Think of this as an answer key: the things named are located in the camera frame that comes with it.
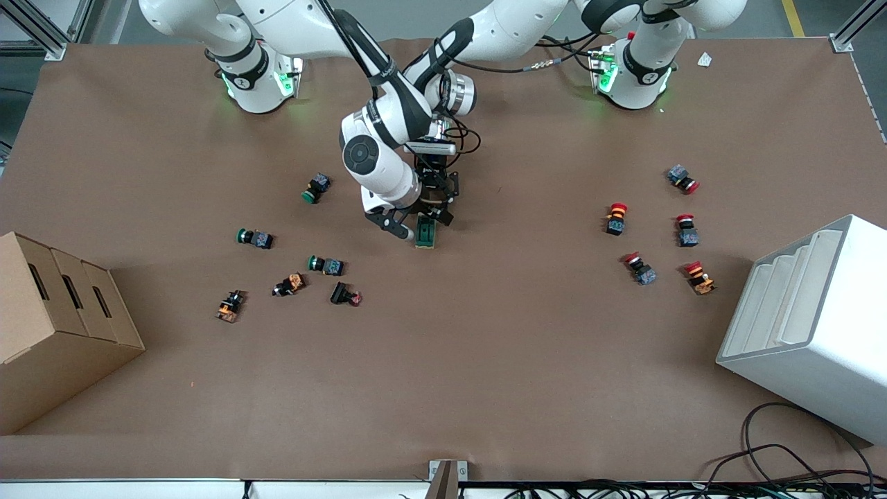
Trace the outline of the brown table mat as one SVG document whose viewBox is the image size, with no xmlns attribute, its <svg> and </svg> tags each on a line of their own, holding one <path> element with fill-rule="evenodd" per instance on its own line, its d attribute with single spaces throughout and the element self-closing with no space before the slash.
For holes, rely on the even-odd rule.
<svg viewBox="0 0 887 499">
<path fill-rule="evenodd" d="M 715 361 L 752 262 L 848 214 L 887 227 L 887 146 L 824 39 L 692 40 L 678 65 L 640 112 L 574 65 L 476 73 L 482 146 L 426 250 L 365 220 L 343 168 L 341 120 L 369 97 L 352 61 L 310 61 L 297 100 L 253 116 L 198 46 L 71 47 L 40 71 L 0 235 L 111 269 L 146 351 L 0 438 L 0 478 L 412 479 L 453 458 L 480 480 L 701 479 L 773 400 Z M 337 281 L 359 306 L 330 303 Z"/>
</svg>

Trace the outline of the brown cardboard box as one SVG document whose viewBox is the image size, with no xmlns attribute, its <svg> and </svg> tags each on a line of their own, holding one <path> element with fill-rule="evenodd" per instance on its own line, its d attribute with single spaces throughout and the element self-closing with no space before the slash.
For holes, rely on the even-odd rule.
<svg viewBox="0 0 887 499">
<path fill-rule="evenodd" d="M 0 436 L 144 351 L 111 272 L 15 231 L 0 236 Z"/>
</svg>

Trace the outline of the white stepped storage rack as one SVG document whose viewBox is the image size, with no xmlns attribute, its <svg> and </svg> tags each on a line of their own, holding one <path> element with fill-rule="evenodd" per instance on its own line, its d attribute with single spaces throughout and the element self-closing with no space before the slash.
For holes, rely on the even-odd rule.
<svg viewBox="0 0 887 499">
<path fill-rule="evenodd" d="M 887 446 L 887 229 L 848 215 L 757 259 L 716 362 Z"/>
</svg>

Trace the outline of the black orange button switch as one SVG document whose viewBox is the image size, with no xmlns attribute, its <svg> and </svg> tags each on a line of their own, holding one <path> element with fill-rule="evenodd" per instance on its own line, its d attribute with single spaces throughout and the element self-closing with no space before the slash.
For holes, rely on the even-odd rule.
<svg viewBox="0 0 887 499">
<path fill-rule="evenodd" d="M 215 317 L 228 324 L 235 324 L 240 319 L 240 313 L 246 303 L 247 292 L 243 290 L 229 291 L 227 296 L 219 303 Z"/>
<path fill-rule="evenodd" d="M 294 296 L 304 287 L 306 287 L 304 275 L 300 274 L 300 272 L 295 272 L 294 274 L 289 274 L 284 280 L 276 283 L 272 287 L 270 293 L 272 293 L 273 297 Z"/>
</svg>

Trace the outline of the metal bracket with post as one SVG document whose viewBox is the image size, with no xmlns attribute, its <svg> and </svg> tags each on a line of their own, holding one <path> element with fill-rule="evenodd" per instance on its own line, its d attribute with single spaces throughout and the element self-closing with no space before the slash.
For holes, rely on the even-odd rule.
<svg viewBox="0 0 887 499">
<path fill-rule="evenodd" d="M 430 486 L 424 499 L 466 499 L 460 483 L 468 481 L 469 462 L 466 460 L 430 460 Z"/>
</svg>

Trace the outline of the white table edge rail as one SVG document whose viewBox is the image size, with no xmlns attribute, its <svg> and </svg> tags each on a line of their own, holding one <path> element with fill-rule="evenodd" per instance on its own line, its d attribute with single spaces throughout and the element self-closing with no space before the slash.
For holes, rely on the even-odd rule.
<svg viewBox="0 0 887 499">
<path fill-rule="evenodd" d="M 424 499 L 423 481 L 273 481 L 194 480 L 11 480 L 0 481 L 0 499 Z M 701 485 L 679 489 L 582 486 L 576 491 L 554 485 L 462 486 L 466 499 L 826 499 L 823 493 L 796 491 L 750 493 L 710 490 Z"/>
</svg>

